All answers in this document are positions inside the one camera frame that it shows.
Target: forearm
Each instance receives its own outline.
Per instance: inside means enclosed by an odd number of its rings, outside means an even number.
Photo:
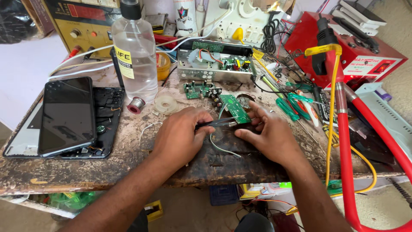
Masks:
[[[285,169],[307,232],[352,231],[303,154]]]
[[[61,231],[126,231],[150,195],[177,170],[158,154],[150,154]]]

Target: white wire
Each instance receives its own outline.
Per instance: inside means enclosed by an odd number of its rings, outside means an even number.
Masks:
[[[227,103],[225,103],[225,104],[222,106],[222,109],[221,109],[220,112],[219,112],[219,118],[218,118],[218,119],[220,119],[220,117],[222,116],[222,112],[223,112],[223,110],[226,108],[226,106],[227,106]],[[213,141],[212,141],[212,134],[210,134],[209,139],[210,139],[210,142],[212,143],[212,145],[213,145],[217,150],[219,150],[219,151],[221,151],[221,152],[230,153],[230,154],[232,154],[232,155],[234,155],[235,157],[238,157],[238,158],[242,158],[240,155],[238,155],[238,154],[236,154],[236,153],[234,153],[234,152],[226,151],[226,150],[223,150],[222,148],[216,146],[216,145],[213,143]]]
[[[141,137],[142,137],[142,135],[143,135],[143,132],[144,132],[147,128],[149,128],[149,127],[153,126],[153,125],[154,125],[154,124],[156,124],[156,123],[160,123],[160,124],[162,124],[162,125],[163,125],[163,123],[162,123],[162,122],[155,122],[155,123],[152,123],[152,124],[148,125],[147,127],[143,128],[142,133],[140,133],[140,136],[139,136],[139,143],[140,143],[140,138],[141,138]]]
[[[160,48],[158,48],[158,47],[156,47],[156,49],[159,49],[159,53],[160,53],[160,51],[162,51],[162,52],[164,52],[162,49],[160,49]],[[174,58],[173,58],[173,56],[171,56],[170,54],[168,54],[168,53],[165,53],[166,55],[168,55],[169,57],[170,57],[170,59],[172,59],[174,62],[177,62],[177,60],[175,60]]]
[[[229,11],[229,13],[228,13],[227,15],[225,15],[225,16],[222,18],[222,20],[224,20],[226,17],[228,17],[232,12],[233,12],[233,3],[231,2],[231,3],[230,3],[230,11]],[[176,50],[176,48],[178,48],[180,45],[182,45],[184,42],[186,42],[186,41],[188,41],[188,40],[206,38],[206,37],[208,37],[208,36],[212,33],[212,31],[217,27],[217,25],[218,25],[218,24],[214,25],[213,28],[210,30],[210,32],[209,32],[206,36],[187,38],[187,39],[183,40],[182,42],[180,42],[176,47],[174,47],[174,48],[173,48],[172,50],[170,50],[170,51],[156,51],[156,52],[170,53],[170,52],[173,52],[174,50]],[[108,46],[105,46],[105,47],[96,48],[96,49],[91,50],[91,51],[88,51],[88,52],[84,52],[84,53],[81,53],[81,54],[77,54],[77,55],[75,55],[75,56],[73,56],[73,57],[71,57],[71,58],[63,61],[62,63],[60,63],[56,68],[53,69],[53,71],[51,71],[51,72],[49,73],[49,76],[51,76],[58,68],[60,68],[60,67],[63,66],[64,64],[68,63],[69,61],[71,61],[71,60],[73,60],[73,59],[75,59],[75,58],[77,58],[77,57],[81,57],[81,56],[84,56],[84,55],[93,53],[93,52],[95,52],[95,51],[103,50],[103,49],[110,48],[110,47],[113,47],[113,46],[114,46],[114,45],[108,45]],[[70,73],[70,74],[65,74],[65,75],[58,75],[58,76],[53,76],[52,78],[62,77],[62,76],[68,76],[68,75],[74,75],[74,74],[78,74],[78,73],[82,73],[82,72]]]
[[[106,48],[110,48],[110,47],[113,47],[113,46],[114,46],[114,45],[112,44],[112,45],[109,45],[109,46],[96,48],[95,50],[92,50],[92,51],[88,51],[88,52],[84,52],[84,53],[75,55],[75,56],[73,56],[73,57],[71,57],[71,58],[69,58],[69,59],[61,62],[51,73],[49,73],[49,76],[52,75],[56,69],[62,67],[64,64],[66,64],[67,62],[69,62],[69,61],[72,60],[72,59],[75,59],[75,58],[77,58],[77,57],[81,57],[81,56],[84,56],[84,55],[93,53],[93,52],[95,52],[95,51],[99,51],[99,50],[103,50],[103,49],[106,49]]]
[[[76,75],[76,74],[79,74],[79,73],[86,73],[86,72],[93,72],[93,71],[97,71],[97,70],[100,70],[100,69],[108,68],[108,67],[110,67],[110,66],[112,66],[112,65],[113,65],[113,64],[109,64],[109,65],[106,65],[106,66],[103,66],[103,67],[100,67],[100,68],[87,69],[87,70],[82,70],[82,71],[78,71],[78,72],[75,72],[75,73],[68,73],[68,74],[63,74],[63,75],[51,76],[51,77],[49,77],[49,78],[47,79],[47,81],[49,81],[50,79],[53,79],[53,78],[57,78],[57,77]]]
[[[233,12],[233,3],[232,3],[232,2],[230,3],[230,9],[231,9],[231,10],[229,11],[229,13],[228,13],[227,15],[225,15],[221,20],[224,20],[226,17],[228,17],[228,16]],[[215,25],[213,26],[213,28],[209,31],[209,33],[208,33],[207,35],[205,35],[205,36],[187,38],[187,39],[183,40],[182,42],[180,42],[180,43],[179,43],[176,47],[174,47],[172,50],[170,50],[170,51],[161,51],[161,52],[170,53],[170,52],[176,50],[176,48],[178,48],[180,45],[182,45],[182,43],[184,43],[184,42],[186,42],[186,41],[188,41],[188,40],[206,38],[206,37],[208,37],[208,36],[213,32],[213,30],[214,30],[217,26],[218,26],[218,24],[215,24]]]
[[[203,31],[205,28],[209,27],[209,26],[212,25],[213,23],[215,23],[215,22],[217,22],[217,21],[220,21],[220,20],[222,19],[222,17],[224,17],[229,11],[230,11],[230,7],[229,7],[229,9],[228,9],[225,13],[223,13],[222,15],[220,15],[219,18],[213,20],[212,22],[210,22],[210,23],[207,24],[206,26],[202,27],[201,29],[199,29],[199,30],[197,30],[197,31],[194,31],[194,32],[192,32],[192,33],[190,33],[190,34],[187,34],[187,35],[185,35],[185,36],[182,36],[182,37],[180,37],[180,38],[178,38],[178,39],[175,39],[175,40],[172,40],[172,41],[168,41],[168,42],[165,42],[165,43],[161,43],[161,44],[157,44],[156,47],[160,47],[160,46],[163,46],[163,45],[166,45],[166,44],[169,44],[169,43],[177,42],[177,41],[182,40],[182,39],[184,39],[184,38],[190,37],[190,36],[192,36],[192,35],[200,32],[200,31]]]

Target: hand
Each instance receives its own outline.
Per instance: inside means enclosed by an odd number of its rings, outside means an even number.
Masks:
[[[215,132],[212,126],[194,131],[196,124],[210,121],[212,116],[203,108],[188,107],[172,114],[157,133],[153,153],[178,170],[193,159],[206,135]]]
[[[250,130],[239,129],[235,135],[246,140],[261,151],[268,159],[283,166],[293,164],[296,158],[305,158],[288,122],[268,110],[250,101],[252,111],[248,113],[252,119],[252,125],[257,125],[256,130],[261,131],[257,135]]]

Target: tweezers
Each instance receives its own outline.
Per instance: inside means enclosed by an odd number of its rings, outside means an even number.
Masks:
[[[224,122],[224,121],[227,121],[227,120],[230,120],[230,119],[234,119],[234,118],[237,118],[237,117],[238,116],[231,117],[231,118],[221,118],[221,119],[214,120],[214,121],[211,121],[211,122],[201,123],[201,124],[196,125],[196,127],[194,129],[197,130],[197,129],[203,127],[203,126],[208,126],[208,125],[213,126],[213,127],[219,127],[219,126],[223,126],[223,125],[234,124],[236,122],[229,122],[229,123],[221,123],[221,122]]]

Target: blue container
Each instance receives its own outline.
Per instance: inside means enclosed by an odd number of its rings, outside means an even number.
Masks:
[[[209,186],[209,195],[212,206],[231,205],[239,202],[237,185]]]

